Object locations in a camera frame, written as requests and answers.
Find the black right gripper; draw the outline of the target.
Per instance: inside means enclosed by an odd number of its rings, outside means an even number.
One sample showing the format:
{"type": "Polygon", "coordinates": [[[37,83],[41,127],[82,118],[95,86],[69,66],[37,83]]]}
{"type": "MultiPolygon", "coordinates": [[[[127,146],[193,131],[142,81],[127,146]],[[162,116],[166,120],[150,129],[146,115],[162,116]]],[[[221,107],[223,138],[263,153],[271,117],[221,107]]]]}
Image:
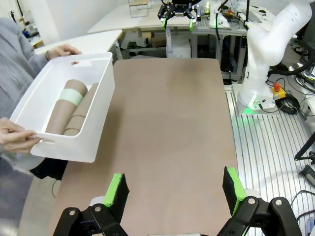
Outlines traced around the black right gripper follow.
{"type": "Polygon", "coordinates": [[[194,24],[201,21],[201,8],[195,6],[197,0],[162,0],[161,3],[158,18],[162,26],[167,26],[167,21],[173,16],[186,16],[189,18],[189,30],[192,31],[194,24]]]}

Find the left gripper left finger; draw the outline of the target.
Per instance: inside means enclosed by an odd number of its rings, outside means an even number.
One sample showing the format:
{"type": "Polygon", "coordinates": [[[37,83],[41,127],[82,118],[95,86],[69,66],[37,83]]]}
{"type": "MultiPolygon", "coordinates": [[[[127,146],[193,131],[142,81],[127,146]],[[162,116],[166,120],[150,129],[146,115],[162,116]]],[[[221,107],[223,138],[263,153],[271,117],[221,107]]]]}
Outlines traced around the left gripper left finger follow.
{"type": "Polygon", "coordinates": [[[84,211],[76,207],[63,210],[55,236],[126,236],[120,225],[129,188],[124,174],[113,175],[105,196],[94,198],[84,211]]]}

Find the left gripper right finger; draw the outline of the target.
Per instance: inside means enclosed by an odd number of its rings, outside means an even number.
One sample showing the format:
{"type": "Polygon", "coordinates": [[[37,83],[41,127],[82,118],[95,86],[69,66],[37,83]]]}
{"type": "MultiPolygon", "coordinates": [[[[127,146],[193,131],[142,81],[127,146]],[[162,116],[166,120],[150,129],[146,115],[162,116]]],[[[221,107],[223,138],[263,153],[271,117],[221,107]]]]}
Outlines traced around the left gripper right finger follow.
{"type": "Polygon", "coordinates": [[[261,197],[247,195],[235,168],[224,168],[222,187],[231,218],[218,235],[244,236],[250,228],[260,228],[266,236],[302,234],[286,198],[266,202],[261,197]]]}

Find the person right hand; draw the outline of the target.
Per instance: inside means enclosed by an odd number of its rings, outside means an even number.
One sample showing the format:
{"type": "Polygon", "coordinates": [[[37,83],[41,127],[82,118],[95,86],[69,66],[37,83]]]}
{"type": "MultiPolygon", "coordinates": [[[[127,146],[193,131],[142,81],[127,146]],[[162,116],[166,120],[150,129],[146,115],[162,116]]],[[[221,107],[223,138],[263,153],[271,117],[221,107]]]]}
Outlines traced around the person right hand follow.
{"type": "Polygon", "coordinates": [[[0,119],[0,145],[4,150],[12,153],[30,153],[32,147],[38,144],[41,138],[36,132],[25,130],[8,118],[0,119]]]}

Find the person left hand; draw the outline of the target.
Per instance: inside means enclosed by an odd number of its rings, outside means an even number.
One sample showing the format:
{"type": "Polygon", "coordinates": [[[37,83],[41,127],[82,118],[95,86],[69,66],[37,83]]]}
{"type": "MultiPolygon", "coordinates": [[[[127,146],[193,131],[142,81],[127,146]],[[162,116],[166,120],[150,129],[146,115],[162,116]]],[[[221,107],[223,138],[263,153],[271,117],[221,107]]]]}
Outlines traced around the person left hand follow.
{"type": "Polygon", "coordinates": [[[58,58],[58,57],[67,57],[71,55],[80,55],[82,52],[78,50],[77,48],[69,45],[69,44],[63,44],[59,45],[57,47],[54,47],[53,49],[48,50],[45,53],[45,57],[48,61],[58,58]]]}

